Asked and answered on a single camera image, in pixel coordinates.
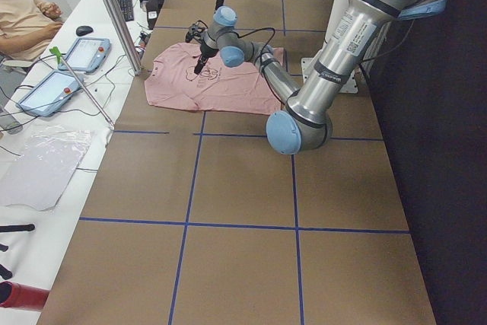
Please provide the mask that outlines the black tripod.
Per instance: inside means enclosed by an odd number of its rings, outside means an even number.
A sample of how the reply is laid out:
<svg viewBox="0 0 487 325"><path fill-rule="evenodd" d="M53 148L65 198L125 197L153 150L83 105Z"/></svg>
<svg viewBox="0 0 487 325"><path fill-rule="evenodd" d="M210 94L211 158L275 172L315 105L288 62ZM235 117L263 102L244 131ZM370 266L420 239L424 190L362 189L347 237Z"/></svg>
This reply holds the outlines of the black tripod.
<svg viewBox="0 0 487 325"><path fill-rule="evenodd" d="M8 234L8 239L10 240L7 244L1 244L1 252L7 252L10 248L10 246L14 243L12 240L12 235L11 233L15 232L32 232L36 228L35 224L30 223L30 224L24 224L24 225L2 225L1 226L1 233L2 234ZM1 278L4 280L11 279L13 277L13 273L10 269L6 268L5 266L1 265Z"/></svg>

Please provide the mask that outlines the teach pendant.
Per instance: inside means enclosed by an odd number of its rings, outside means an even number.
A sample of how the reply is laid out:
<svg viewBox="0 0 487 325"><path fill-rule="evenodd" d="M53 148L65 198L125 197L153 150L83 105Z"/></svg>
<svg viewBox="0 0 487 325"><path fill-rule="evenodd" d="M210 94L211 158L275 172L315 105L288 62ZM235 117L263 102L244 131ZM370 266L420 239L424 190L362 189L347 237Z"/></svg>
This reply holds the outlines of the teach pendant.
<svg viewBox="0 0 487 325"><path fill-rule="evenodd" d="M77 72L95 72L104 62L111 49L107 38L78 37L64 60Z"/></svg>
<svg viewBox="0 0 487 325"><path fill-rule="evenodd" d="M67 103L80 88L80 84L72 74L51 71L24 95L16 106L31 116L48 117Z"/></svg>

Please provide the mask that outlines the metal rod with green clip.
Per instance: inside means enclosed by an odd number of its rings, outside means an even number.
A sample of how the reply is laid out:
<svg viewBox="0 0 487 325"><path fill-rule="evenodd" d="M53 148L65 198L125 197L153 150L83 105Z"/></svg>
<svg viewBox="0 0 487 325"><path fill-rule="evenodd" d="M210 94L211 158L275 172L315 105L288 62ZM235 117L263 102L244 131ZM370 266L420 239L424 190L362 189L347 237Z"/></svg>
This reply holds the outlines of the metal rod with green clip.
<svg viewBox="0 0 487 325"><path fill-rule="evenodd" d="M84 82L81 80L81 78L76 74L76 72L72 69L72 67L67 63L65 58L62 56L62 53L59 51L58 47L54 46L52 48L49 48L49 52L56 57L57 62L61 62L67 68L67 70L72 74L72 76L75 78L75 80L79 84L80 88L86 93L86 95L89 97L89 99L93 102L95 107L98 109L98 111L101 113L101 115L104 117L104 119L109 124L110 128L113 129L114 128L114 122L112 121L112 119L105 112L105 110L102 108L101 104L96 100L94 95L87 89L87 87L84 85Z"/></svg>

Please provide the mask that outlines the black computer mouse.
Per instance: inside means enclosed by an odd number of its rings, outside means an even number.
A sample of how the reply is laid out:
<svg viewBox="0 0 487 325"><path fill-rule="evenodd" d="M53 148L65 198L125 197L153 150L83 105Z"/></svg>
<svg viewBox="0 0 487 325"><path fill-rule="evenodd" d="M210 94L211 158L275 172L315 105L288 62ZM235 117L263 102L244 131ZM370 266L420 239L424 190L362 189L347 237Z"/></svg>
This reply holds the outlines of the black computer mouse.
<svg viewBox="0 0 487 325"><path fill-rule="evenodd" d="M88 35L90 33L93 33L94 32L94 29L90 26L87 26L87 25L83 25L83 26L79 26L76 28L76 35L78 37L83 37L85 35Z"/></svg>

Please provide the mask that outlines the clear plastic bag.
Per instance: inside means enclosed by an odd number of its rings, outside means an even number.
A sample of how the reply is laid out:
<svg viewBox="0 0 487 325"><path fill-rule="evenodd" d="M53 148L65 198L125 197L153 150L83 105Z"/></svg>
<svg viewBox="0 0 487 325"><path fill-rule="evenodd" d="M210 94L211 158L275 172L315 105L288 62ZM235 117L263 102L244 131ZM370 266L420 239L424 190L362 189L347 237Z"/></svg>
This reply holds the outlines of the clear plastic bag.
<svg viewBox="0 0 487 325"><path fill-rule="evenodd" d="M38 126L1 178L1 205L53 208L91 146L92 132Z"/></svg>

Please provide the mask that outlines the far teach pendant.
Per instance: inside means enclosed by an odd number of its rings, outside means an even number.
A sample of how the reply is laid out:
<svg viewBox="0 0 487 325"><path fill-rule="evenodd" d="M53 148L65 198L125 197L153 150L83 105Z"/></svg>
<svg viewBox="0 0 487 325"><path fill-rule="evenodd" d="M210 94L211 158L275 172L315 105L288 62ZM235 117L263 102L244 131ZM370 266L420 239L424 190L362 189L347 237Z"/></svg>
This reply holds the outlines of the far teach pendant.
<svg viewBox="0 0 487 325"><path fill-rule="evenodd" d="M104 62L111 49L107 38L78 37L64 60L77 72L95 72Z"/></svg>

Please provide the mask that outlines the black keyboard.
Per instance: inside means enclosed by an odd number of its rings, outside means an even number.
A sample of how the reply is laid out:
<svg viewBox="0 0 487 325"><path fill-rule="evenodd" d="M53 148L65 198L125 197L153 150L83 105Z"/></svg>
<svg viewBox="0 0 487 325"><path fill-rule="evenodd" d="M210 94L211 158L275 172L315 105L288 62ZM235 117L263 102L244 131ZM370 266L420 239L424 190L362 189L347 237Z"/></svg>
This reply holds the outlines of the black keyboard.
<svg viewBox="0 0 487 325"><path fill-rule="evenodd" d="M117 0L125 21L134 20L132 0Z"/></svg>

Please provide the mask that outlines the aluminium frame post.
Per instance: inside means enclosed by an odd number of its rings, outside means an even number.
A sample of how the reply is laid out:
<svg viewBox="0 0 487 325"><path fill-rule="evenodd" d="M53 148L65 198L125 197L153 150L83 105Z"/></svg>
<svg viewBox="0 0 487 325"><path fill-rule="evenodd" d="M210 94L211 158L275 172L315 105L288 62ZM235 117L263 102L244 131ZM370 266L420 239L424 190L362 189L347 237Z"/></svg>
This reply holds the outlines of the aluminium frame post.
<svg viewBox="0 0 487 325"><path fill-rule="evenodd" d="M126 25L126 21L123 18L123 13L117 0L102 0L105 8L110 16L113 26L115 27L116 34L119 41L122 44L123 50L129 60L129 64L132 67L134 75L140 75L142 72L141 60L136 52L135 45L132 42L132 38L129 32L129 28Z"/></svg>

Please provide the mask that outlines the black power box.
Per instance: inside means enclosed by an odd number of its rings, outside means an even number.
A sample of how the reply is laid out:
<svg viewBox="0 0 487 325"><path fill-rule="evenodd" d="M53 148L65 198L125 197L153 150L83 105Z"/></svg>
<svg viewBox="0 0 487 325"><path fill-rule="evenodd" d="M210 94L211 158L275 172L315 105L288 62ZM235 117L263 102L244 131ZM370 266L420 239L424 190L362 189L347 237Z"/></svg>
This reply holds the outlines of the black power box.
<svg viewBox="0 0 487 325"><path fill-rule="evenodd" d="M165 0L146 0L145 10L148 29L153 30Z"/></svg>

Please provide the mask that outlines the pink Snoopy t-shirt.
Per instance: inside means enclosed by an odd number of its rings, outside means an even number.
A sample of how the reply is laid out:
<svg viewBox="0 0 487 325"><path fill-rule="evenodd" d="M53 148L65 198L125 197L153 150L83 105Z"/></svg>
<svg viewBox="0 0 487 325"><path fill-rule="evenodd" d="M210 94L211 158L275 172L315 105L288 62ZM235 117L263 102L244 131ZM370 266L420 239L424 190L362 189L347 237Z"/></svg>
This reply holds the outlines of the pink Snoopy t-shirt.
<svg viewBox="0 0 487 325"><path fill-rule="evenodd" d="M210 110L270 115L281 109L257 68L245 62L236 68L211 58L199 74L194 68L200 56L192 43L176 43L153 61L145 80L149 105L176 110Z"/></svg>

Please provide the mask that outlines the red cylinder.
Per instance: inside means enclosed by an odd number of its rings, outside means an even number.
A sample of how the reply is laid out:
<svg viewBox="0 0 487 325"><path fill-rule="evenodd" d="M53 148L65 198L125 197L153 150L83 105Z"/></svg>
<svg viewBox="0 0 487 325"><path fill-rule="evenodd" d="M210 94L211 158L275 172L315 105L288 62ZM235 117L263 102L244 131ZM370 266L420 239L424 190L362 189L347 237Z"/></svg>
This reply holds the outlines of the red cylinder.
<svg viewBox="0 0 487 325"><path fill-rule="evenodd" d="M42 311L49 290L16 282L1 283L1 307L26 311Z"/></svg>

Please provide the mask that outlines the seated person in beige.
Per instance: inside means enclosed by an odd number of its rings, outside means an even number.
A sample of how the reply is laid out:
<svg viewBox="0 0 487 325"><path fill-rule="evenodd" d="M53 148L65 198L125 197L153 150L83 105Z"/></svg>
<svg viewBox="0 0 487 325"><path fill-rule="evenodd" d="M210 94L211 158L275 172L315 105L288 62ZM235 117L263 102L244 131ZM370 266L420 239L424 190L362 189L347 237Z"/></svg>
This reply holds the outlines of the seated person in beige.
<svg viewBox="0 0 487 325"><path fill-rule="evenodd" d="M1 54L33 61L63 25L62 11L46 0L1 0Z"/></svg>

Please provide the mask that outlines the near teach pendant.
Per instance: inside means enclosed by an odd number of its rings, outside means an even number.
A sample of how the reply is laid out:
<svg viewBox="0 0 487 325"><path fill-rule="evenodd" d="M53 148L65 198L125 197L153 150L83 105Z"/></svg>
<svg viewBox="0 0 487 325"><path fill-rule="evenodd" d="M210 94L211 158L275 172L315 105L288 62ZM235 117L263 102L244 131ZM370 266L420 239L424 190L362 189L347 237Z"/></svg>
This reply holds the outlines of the near teach pendant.
<svg viewBox="0 0 487 325"><path fill-rule="evenodd" d="M80 88L80 84L72 74L51 71L24 95L16 106L31 116L48 117L67 103Z"/></svg>

